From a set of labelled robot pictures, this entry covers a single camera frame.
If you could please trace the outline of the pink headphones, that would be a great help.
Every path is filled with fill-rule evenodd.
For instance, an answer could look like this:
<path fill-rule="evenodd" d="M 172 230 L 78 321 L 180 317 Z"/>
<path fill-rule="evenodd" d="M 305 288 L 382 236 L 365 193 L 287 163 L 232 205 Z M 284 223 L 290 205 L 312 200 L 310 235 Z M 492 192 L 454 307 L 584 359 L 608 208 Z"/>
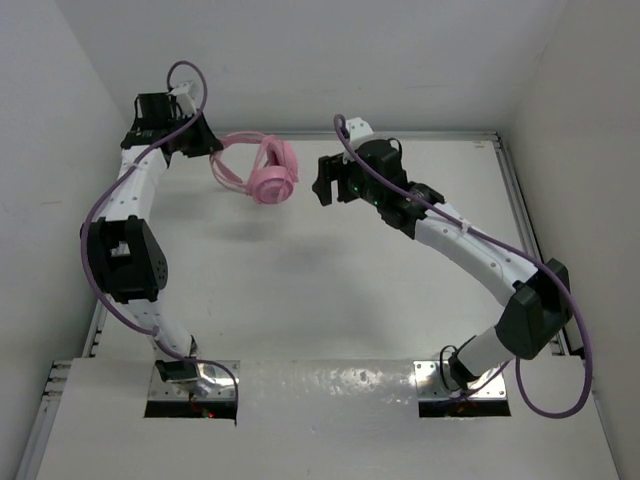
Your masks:
<path fill-rule="evenodd" d="M 216 181 L 224 188 L 249 196 L 257 204 L 276 205 L 288 200 L 299 181 L 298 159 L 291 145 L 275 135 L 240 131 L 221 138 L 223 149 L 234 145 L 257 145 L 258 150 L 246 180 L 222 160 L 222 151 L 209 157 Z"/>

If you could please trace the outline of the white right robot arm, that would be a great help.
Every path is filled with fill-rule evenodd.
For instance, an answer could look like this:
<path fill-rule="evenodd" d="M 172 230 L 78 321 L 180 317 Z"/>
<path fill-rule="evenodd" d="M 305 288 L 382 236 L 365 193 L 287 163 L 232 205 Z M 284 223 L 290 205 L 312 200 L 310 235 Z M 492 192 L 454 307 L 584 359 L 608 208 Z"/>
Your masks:
<path fill-rule="evenodd" d="M 569 282 L 557 260 L 535 266 L 463 227 L 458 212 L 435 189 L 409 180 L 402 147 L 393 139 L 361 144 L 358 161 L 323 156 L 312 190 L 324 206 L 361 199 L 390 227 L 433 248 L 479 281 L 503 306 L 497 323 L 458 347 L 448 361 L 456 388 L 512 359 L 531 360 L 571 317 L 556 279 Z"/>

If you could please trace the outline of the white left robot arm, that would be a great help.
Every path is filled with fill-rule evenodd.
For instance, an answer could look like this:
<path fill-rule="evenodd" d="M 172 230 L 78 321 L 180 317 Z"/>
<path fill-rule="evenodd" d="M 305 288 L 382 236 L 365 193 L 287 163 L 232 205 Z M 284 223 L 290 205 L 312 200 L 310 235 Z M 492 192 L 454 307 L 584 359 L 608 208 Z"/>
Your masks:
<path fill-rule="evenodd" d="M 215 153 L 222 145 L 197 107 L 189 82 L 138 95 L 134 112 L 121 143 L 117 186 L 89 222 L 85 262 L 111 313 L 149 339 L 161 380 L 189 391 L 204 380 L 195 362 L 198 346 L 165 311 L 168 262 L 149 219 L 173 156 Z"/>

